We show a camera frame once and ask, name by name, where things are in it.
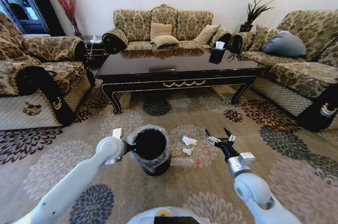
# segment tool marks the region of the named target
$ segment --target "plastic bottle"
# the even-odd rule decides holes
[[[200,164],[199,159],[192,159],[192,158],[184,158],[184,157],[172,157],[170,166],[177,166],[177,167],[193,167]]]

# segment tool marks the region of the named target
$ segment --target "dark wooden coffee table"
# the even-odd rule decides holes
[[[102,91],[118,115],[117,92],[240,85],[231,100],[236,104],[267,69],[228,51],[221,56],[200,49],[163,49],[112,54],[95,77],[103,80]]]

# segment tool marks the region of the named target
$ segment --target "carpet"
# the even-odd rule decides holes
[[[205,128],[213,136],[225,137],[223,127],[237,136],[238,152],[254,154],[254,173],[302,223],[337,222],[334,134],[299,127],[252,91],[238,105],[231,105],[235,90],[230,87],[119,95],[123,113],[115,116],[98,86],[89,92],[69,127],[0,132],[2,221],[29,212],[76,164],[90,158],[112,129],[122,127],[125,137],[139,126],[154,124],[166,129],[172,157],[184,157],[183,135],[197,139],[192,158],[199,158],[200,164],[170,167],[164,175],[151,177],[127,154],[121,162],[102,168],[57,223],[126,223],[160,206],[188,208],[219,224],[253,223],[233,189],[221,150],[205,141]]]

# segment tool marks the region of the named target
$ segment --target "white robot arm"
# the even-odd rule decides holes
[[[127,144],[122,140],[115,137],[102,139],[96,147],[96,154],[91,159],[80,162],[40,200],[31,212],[13,223],[54,223],[86,190],[98,175],[100,167],[120,161],[126,151]]]
[[[251,163],[255,157],[251,153],[238,154],[233,149],[235,136],[224,128],[229,138],[218,139],[212,137],[208,130],[207,141],[222,149],[234,178],[234,189],[238,197],[244,201],[255,218],[256,224],[301,224],[301,222],[286,210],[271,193],[267,182],[251,173]]]

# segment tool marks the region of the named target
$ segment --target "blue pillow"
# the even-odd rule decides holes
[[[288,31],[280,31],[274,35],[268,44],[263,45],[262,50],[276,56],[289,58],[303,57],[306,54],[303,41]]]

